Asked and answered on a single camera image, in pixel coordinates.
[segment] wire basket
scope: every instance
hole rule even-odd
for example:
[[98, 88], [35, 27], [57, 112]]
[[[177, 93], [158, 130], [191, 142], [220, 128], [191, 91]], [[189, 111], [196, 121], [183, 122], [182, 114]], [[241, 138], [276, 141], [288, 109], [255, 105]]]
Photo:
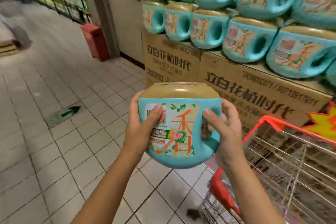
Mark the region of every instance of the wire basket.
[[[336, 142], [263, 116], [243, 140], [245, 156], [286, 223], [336, 223]], [[243, 223], [219, 169], [199, 211], [206, 223]]]

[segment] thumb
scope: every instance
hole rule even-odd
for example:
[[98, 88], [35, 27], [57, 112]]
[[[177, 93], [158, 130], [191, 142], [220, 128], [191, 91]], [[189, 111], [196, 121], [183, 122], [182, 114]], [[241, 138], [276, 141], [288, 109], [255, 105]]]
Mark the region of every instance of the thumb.
[[162, 105], [154, 106], [153, 110], [149, 113], [146, 120], [142, 123], [143, 132], [148, 134], [148, 136], [151, 134], [152, 129], [155, 127], [158, 120], [160, 119], [162, 115], [162, 109]]
[[218, 117], [213, 111], [210, 109], [205, 109], [203, 112], [203, 117], [221, 136], [229, 136], [229, 127], [225, 125], [222, 119]]

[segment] pink heart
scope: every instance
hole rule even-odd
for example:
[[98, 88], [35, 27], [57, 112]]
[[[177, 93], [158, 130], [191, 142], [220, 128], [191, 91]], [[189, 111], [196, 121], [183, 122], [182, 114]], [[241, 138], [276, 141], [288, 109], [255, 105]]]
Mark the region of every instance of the pink heart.
[[173, 131], [173, 137], [178, 140], [180, 139], [181, 137], [183, 137], [183, 134], [181, 132], [176, 132], [176, 131]]

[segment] right arm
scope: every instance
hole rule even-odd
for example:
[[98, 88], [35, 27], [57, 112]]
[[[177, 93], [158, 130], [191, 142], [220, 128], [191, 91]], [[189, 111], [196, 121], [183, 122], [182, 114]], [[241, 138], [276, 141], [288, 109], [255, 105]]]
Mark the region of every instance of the right arm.
[[204, 118], [221, 135], [220, 147], [215, 156], [228, 176], [239, 211], [245, 224], [284, 224], [260, 181], [251, 170], [242, 149], [242, 126], [238, 112], [233, 104], [222, 99], [228, 108], [228, 124], [223, 115], [221, 120], [211, 110], [203, 112]]

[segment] left hand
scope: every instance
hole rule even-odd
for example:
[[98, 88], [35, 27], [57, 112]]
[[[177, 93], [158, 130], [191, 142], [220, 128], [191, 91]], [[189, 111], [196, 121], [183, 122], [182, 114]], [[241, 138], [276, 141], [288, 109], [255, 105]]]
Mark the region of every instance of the left hand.
[[141, 124], [139, 116], [138, 100], [143, 91], [138, 92], [131, 101], [129, 107], [128, 124], [122, 151], [131, 156], [138, 164], [144, 154], [149, 137], [162, 115], [162, 105], [156, 105], [147, 119]]

